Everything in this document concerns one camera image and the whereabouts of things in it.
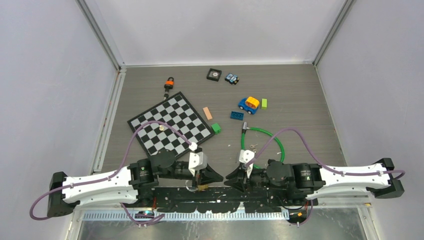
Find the silver lock keys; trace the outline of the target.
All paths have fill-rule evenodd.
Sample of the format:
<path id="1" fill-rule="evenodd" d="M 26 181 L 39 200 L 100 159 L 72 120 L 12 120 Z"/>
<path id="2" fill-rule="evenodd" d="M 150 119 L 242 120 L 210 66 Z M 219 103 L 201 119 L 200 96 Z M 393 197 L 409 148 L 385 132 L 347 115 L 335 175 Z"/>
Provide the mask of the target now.
<path id="1" fill-rule="evenodd" d="M 258 151 L 257 150 L 257 146 L 258 146 L 258 144 L 250 144 L 249 145 L 249 150 L 252 151 L 252 152 L 254 152 L 254 153 L 256 153 Z"/>

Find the green cable lock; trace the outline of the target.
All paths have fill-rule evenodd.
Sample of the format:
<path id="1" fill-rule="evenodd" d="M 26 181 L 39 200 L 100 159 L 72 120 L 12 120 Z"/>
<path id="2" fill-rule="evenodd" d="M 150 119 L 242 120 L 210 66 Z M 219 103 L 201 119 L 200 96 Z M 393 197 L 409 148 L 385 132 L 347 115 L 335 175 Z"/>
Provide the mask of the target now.
<path id="1" fill-rule="evenodd" d="M 265 143 L 274 135 L 273 132 L 264 129 L 263 127 L 249 126 L 246 121 L 241 124 L 240 140 L 239 140 L 239 151 L 235 157 L 235 164 L 239 164 L 239 154 L 241 150 L 249 150 L 249 145 L 257 144 L 257 152 L 265 145 Z M 278 137 L 275 137 L 270 144 L 268 149 L 263 152 L 262 157 L 265 157 L 266 153 L 270 154 L 270 158 L 282 163 L 286 160 L 286 148 L 283 141 Z"/>

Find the brass padlock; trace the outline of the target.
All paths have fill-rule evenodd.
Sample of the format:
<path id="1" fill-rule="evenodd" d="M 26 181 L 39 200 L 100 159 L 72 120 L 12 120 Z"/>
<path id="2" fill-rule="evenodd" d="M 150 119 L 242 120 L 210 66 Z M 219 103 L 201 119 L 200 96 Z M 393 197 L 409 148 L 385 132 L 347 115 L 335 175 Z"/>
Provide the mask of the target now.
<path id="1" fill-rule="evenodd" d="M 202 192 L 202 191 L 205 191 L 205 190 L 207 190 L 207 189 L 209 188 L 209 186 L 208 186 L 207 184 L 204 184 L 204 185 L 198 185 L 198 186 L 195 186 L 195 187 L 186 185 L 186 186 L 185 186 L 185 188 L 186 188 L 189 192 L 195 193 L 195 192 Z"/>

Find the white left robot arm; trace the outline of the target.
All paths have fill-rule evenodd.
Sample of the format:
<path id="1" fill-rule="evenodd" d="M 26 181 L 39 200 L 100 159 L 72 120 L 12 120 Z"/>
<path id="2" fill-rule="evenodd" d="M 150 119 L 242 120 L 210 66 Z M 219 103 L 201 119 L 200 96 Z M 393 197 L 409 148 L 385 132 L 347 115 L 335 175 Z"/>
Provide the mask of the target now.
<path id="1" fill-rule="evenodd" d="M 80 177 L 70 177 L 62 171 L 54 173 L 47 216 L 66 216 L 83 206 L 123 203 L 148 207 L 154 202 L 153 188 L 158 186 L 159 178 L 191 181 L 194 191 L 224 179 L 209 166 L 201 149 L 190 152 L 189 161 L 178 161 L 174 151 L 163 148 L 155 155 L 124 166 L 118 173 Z"/>

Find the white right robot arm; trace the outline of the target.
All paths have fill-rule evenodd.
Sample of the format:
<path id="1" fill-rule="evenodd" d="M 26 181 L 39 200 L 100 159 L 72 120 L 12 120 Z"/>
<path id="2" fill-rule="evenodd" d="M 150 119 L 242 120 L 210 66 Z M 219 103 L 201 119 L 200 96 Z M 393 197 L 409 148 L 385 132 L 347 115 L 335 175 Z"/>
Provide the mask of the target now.
<path id="1" fill-rule="evenodd" d="M 393 162 L 382 158 L 368 166 L 323 166 L 317 163 L 286 164 L 269 159 L 266 168 L 248 169 L 241 163 L 226 176 L 225 186 L 242 193 L 267 189 L 283 204 L 300 206 L 325 196 L 372 194 L 376 199 L 399 198 L 405 192 L 394 177 Z"/>

